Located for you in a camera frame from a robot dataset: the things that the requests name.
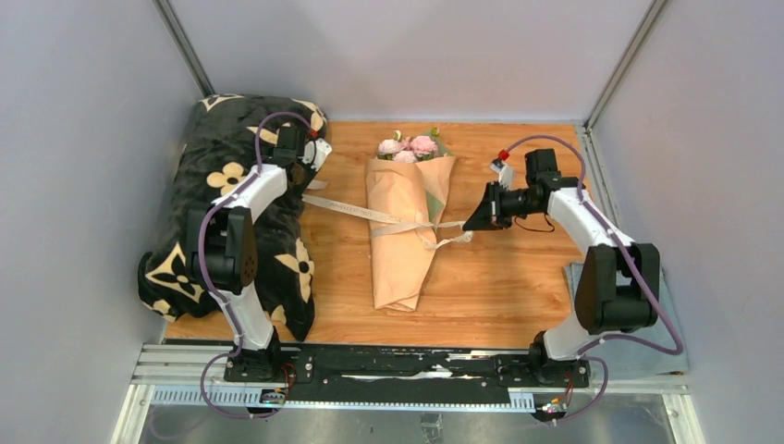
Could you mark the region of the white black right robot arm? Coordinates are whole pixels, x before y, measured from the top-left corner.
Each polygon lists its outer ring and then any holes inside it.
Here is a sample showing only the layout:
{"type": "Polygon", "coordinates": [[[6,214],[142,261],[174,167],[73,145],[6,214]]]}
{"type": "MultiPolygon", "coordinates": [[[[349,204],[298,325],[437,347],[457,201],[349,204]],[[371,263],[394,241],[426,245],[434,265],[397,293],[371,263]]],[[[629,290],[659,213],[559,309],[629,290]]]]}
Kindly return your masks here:
{"type": "Polygon", "coordinates": [[[582,179],[565,177],[552,149],[525,155],[526,187],[513,189],[514,170],[499,154],[491,168],[498,179],[486,184],[464,231],[510,228],[517,218],[543,214],[558,222],[583,253],[582,273],[570,315],[539,332],[523,368],[533,382],[551,386],[580,365],[582,352],[602,339],[632,336],[658,320],[658,249],[619,232],[593,204],[582,179]]]}

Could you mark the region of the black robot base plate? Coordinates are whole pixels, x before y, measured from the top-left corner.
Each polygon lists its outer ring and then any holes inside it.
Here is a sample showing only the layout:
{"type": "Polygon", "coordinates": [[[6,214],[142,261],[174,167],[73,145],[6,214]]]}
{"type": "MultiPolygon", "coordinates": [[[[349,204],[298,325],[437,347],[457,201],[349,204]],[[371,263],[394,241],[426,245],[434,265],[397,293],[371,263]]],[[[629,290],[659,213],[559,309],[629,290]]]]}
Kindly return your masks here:
{"type": "Polygon", "coordinates": [[[545,363],[538,352],[373,345],[285,344],[276,376],[261,380],[225,366],[232,383],[292,382],[294,401],[451,406],[508,404],[512,389],[585,389],[584,361],[545,363]]]}

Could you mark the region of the white gold-lettered ribbon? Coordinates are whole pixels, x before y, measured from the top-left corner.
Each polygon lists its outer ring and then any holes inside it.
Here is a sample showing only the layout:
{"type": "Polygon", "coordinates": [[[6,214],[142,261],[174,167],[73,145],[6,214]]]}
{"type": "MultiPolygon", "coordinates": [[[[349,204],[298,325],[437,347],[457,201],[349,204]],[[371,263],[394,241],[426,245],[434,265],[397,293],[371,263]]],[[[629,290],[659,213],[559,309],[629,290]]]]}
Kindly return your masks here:
{"type": "Polygon", "coordinates": [[[423,234],[426,228],[433,232],[437,232],[440,228],[462,228],[465,221],[434,223],[431,221],[428,214],[422,212],[416,214],[414,221],[409,221],[373,209],[342,203],[310,194],[303,194],[302,200],[307,204],[320,208],[382,224],[382,227],[374,228],[371,231],[372,238],[413,231],[426,251],[434,252],[450,243],[467,243],[471,242],[473,239],[472,230],[463,230],[459,236],[443,240],[430,240],[429,237],[423,234]]]}

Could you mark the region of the green and peach wrapping paper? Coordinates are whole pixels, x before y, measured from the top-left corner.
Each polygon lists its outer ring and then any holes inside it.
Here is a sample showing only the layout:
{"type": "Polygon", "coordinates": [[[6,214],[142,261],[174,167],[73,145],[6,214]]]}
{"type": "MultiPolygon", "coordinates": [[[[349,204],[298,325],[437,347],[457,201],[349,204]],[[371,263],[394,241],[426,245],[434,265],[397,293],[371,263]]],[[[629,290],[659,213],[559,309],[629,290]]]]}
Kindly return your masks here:
{"type": "MultiPolygon", "coordinates": [[[[364,178],[367,207],[409,221],[422,212],[440,223],[455,164],[452,154],[412,164],[371,159],[364,178]]],[[[380,223],[369,223],[370,231],[380,227],[380,223]]],[[[436,240],[436,232],[428,228],[423,234],[436,240]]],[[[370,242],[374,307],[415,310],[435,251],[426,251],[413,231],[370,236],[370,242]]]]}

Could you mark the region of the pink fake flower bouquet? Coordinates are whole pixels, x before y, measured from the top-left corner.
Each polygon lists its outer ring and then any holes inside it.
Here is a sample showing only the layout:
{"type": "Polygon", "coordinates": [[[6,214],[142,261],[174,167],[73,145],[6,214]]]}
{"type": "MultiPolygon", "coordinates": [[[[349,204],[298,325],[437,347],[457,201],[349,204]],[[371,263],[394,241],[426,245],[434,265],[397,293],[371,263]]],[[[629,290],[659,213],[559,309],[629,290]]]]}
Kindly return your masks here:
{"type": "Polygon", "coordinates": [[[430,128],[417,136],[404,136],[395,130],[393,136],[378,143],[375,156],[379,160],[398,163],[419,163],[450,156],[451,152],[440,138],[439,128],[430,128]]]}

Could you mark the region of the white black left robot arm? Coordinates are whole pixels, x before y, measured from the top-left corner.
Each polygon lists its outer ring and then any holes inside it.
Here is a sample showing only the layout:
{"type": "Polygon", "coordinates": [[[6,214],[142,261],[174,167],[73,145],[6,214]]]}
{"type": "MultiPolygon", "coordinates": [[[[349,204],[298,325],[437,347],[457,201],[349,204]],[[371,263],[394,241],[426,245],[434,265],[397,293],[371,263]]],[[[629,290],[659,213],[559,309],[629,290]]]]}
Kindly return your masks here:
{"type": "Polygon", "coordinates": [[[260,264],[254,223],[288,190],[288,168],[307,167],[314,160],[316,137],[301,124],[281,127],[271,153],[258,153],[256,165],[237,185],[187,213],[186,270],[215,300],[232,330],[234,349],[227,364],[262,382],[276,380],[284,360],[254,284],[260,264]]]}

